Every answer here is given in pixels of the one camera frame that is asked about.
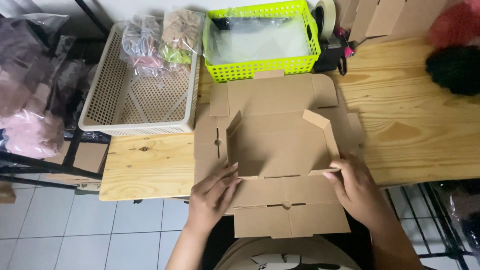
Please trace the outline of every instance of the green basket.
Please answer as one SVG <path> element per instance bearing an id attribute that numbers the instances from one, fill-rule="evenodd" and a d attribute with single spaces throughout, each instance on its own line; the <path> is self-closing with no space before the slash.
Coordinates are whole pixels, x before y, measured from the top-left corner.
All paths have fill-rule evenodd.
<path id="1" fill-rule="evenodd" d="M 254 6 L 239 7 L 232 10 L 214 10 L 207 12 L 210 19 L 223 17 L 302 17 L 305 36 L 310 47 L 309 56 L 286 57 L 271 60 L 259 60 L 223 65 L 211 65 L 205 59 L 205 65 L 216 83 L 224 83 L 227 81 L 250 79 L 256 71 L 267 71 L 275 69 L 283 69 L 285 75 L 307 73 L 313 67 L 315 61 L 320 55 L 320 46 L 318 44 L 318 29 L 315 20 L 309 12 L 307 2 L 305 0 L 286 1 L 271 4 L 262 4 Z M 208 24 L 205 24 L 203 33 L 204 49 L 208 52 L 210 46 L 208 44 L 209 35 Z"/>

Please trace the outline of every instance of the wooden tabletop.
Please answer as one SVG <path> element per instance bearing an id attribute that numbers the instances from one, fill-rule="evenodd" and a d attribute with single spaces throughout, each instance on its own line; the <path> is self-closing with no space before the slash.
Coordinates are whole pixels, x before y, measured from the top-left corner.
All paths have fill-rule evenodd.
<path id="1" fill-rule="evenodd" d="M 424 65 L 431 50 L 422 39 L 360 46 L 347 75 L 329 74 L 360 114 L 365 162 L 379 184 L 480 176 L 480 98 L 432 83 Z M 209 103 L 213 84 L 203 66 L 198 103 Z M 113 137 L 108 152 L 101 200 L 190 194 L 193 133 Z"/>

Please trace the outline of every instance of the white wall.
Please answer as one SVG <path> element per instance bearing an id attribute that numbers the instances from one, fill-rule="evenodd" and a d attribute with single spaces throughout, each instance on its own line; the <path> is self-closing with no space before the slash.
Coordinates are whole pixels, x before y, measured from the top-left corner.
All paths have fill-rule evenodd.
<path id="1" fill-rule="evenodd" d="M 162 15 L 165 8 L 182 7 L 194 11 L 228 7 L 248 6 L 282 0 L 84 0 L 102 23 L 110 29 L 113 22 L 129 18 L 134 14 Z M 71 19 L 65 26 L 65 34 L 81 37 L 102 37 L 101 32 L 88 19 L 74 0 L 0 0 L 0 14 L 13 17 L 20 14 L 45 12 L 69 14 Z M 308 0 L 312 7 L 314 0 Z"/>

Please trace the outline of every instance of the white plastic basket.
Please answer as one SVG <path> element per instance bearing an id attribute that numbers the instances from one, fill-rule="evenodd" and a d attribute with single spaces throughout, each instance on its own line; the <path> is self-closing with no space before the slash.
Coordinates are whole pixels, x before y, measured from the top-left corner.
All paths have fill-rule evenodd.
<path id="1" fill-rule="evenodd" d="M 196 51 L 202 49 L 199 34 Z M 120 60 L 122 24 L 112 27 L 78 125 L 109 135 L 192 132 L 197 104 L 200 55 L 193 54 L 190 74 L 135 76 Z"/>

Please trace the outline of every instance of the tape roll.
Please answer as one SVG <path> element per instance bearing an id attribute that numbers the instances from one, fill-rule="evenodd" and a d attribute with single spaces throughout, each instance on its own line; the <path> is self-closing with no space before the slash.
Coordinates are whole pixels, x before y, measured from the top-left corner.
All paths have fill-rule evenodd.
<path id="1" fill-rule="evenodd" d="M 315 8 L 317 7 L 322 7 L 324 10 L 324 27 L 320 33 L 320 39 L 326 40 L 332 36 L 333 29 L 335 28 L 335 2 L 333 0 L 320 0 Z"/>

